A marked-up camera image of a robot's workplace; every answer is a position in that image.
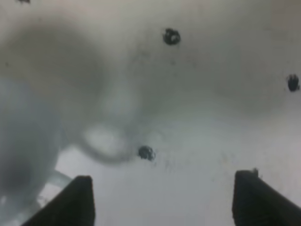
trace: dark spot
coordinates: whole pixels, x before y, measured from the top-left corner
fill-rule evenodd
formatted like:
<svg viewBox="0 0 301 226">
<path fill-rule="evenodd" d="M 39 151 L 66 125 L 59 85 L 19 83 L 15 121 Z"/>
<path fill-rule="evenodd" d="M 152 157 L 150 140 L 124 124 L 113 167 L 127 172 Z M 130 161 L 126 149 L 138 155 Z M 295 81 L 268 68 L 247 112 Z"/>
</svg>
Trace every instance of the dark spot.
<svg viewBox="0 0 301 226">
<path fill-rule="evenodd" d="M 287 85 L 291 92 L 295 92 L 300 89 L 299 78 L 295 74 L 290 74 L 287 78 Z"/>
<path fill-rule="evenodd" d="M 141 146 L 138 150 L 138 155 L 142 159 L 147 159 L 149 161 L 153 161 L 156 157 L 153 149 L 149 146 Z"/>
<path fill-rule="evenodd" d="M 25 2 L 25 3 L 30 3 L 30 0 L 17 0 L 17 1 L 19 1 L 19 2 Z"/>
<path fill-rule="evenodd" d="M 181 41 L 181 37 L 177 30 L 166 28 L 165 34 L 163 34 L 163 41 L 169 46 L 174 46 Z"/>
</svg>

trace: blurry object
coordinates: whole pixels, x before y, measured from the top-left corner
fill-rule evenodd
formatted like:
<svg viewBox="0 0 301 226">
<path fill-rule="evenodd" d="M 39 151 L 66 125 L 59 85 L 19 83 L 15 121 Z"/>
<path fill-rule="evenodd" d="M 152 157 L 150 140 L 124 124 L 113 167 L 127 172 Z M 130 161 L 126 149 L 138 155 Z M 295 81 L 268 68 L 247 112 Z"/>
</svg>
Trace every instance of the blurry object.
<svg viewBox="0 0 301 226">
<path fill-rule="evenodd" d="M 93 226 L 94 220 L 92 178 L 80 176 L 23 226 Z"/>
<path fill-rule="evenodd" d="M 236 226 L 301 225 L 301 209 L 247 170 L 235 174 L 232 213 Z"/>
<path fill-rule="evenodd" d="M 44 18 L 41 24 L 17 27 L 0 50 L 0 59 L 9 62 L 3 76 L 28 84 L 60 118 L 67 135 L 64 147 L 76 144 L 110 164 L 135 156 L 132 128 L 139 95 L 123 74 L 107 70 L 106 51 L 72 23 Z M 90 131 L 98 131 L 98 140 L 110 136 L 125 145 L 91 145 L 85 136 Z"/>
<path fill-rule="evenodd" d="M 0 224 L 34 205 L 55 176 L 62 134 L 59 118 L 26 85 L 0 78 Z"/>
</svg>

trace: scratched surface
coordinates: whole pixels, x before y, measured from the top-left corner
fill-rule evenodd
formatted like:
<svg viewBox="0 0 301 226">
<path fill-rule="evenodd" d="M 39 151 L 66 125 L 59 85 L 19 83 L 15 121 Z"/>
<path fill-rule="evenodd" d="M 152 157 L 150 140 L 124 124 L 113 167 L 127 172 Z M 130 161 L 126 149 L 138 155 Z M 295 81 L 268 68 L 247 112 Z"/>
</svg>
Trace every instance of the scratched surface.
<svg viewBox="0 0 301 226">
<path fill-rule="evenodd" d="M 236 170 L 257 168 L 301 205 L 301 92 L 288 87 L 301 76 L 300 11 L 297 0 L 2 0 L 0 74 L 61 116 L 70 142 L 57 169 L 93 177 L 96 225 L 233 226 Z M 180 41 L 166 44 L 166 29 Z M 81 133 L 101 155 L 76 146 Z M 46 189 L 43 202 L 57 193 Z"/>
</svg>

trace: white surface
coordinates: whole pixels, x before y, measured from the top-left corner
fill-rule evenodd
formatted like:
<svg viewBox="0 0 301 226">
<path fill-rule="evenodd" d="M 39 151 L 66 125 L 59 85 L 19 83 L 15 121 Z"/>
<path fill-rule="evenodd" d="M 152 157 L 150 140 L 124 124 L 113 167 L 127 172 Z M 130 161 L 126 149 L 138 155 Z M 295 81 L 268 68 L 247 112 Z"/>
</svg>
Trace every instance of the white surface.
<svg viewBox="0 0 301 226">
<path fill-rule="evenodd" d="M 54 104 L 71 143 L 97 124 L 106 154 L 156 151 L 62 152 L 58 170 L 93 177 L 96 225 L 232 226 L 236 170 L 257 167 L 301 205 L 301 93 L 285 81 L 301 74 L 300 12 L 297 0 L 2 0 L 0 70 Z M 179 46 L 163 43 L 167 27 Z"/>
</svg>

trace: dark stain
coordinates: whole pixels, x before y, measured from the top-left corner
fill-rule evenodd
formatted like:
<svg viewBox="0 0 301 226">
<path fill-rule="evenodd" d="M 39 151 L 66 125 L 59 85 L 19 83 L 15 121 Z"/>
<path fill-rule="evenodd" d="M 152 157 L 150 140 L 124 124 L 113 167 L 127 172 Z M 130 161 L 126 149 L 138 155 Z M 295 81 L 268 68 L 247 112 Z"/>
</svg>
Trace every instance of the dark stain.
<svg viewBox="0 0 301 226">
<path fill-rule="evenodd" d="M 21 3 L 25 2 L 25 3 L 29 3 L 30 4 L 30 0 L 17 0 L 17 1 L 19 1 Z"/>
<path fill-rule="evenodd" d="M 138 155 L 140 156 L 140 158 L 147 159 L 149 161 L 153 161 L 156 157 L 153 149 L 149 146 L 141 146 L 138 149 Z"/>
<path fill-rule="evenodd" d="M 163 34 L 163 41 L 169 46 L 174 46 L 181 41 L 181 37 L 177 30 L 166 28 L 165 34 Z"/>
<path fill-rule="evenodd" d="M 290 74 L 287 78 L 287 86 L 291 92 L 295 92 L 300 89 L 299 78 L 295 74 Z"/>
</svg>

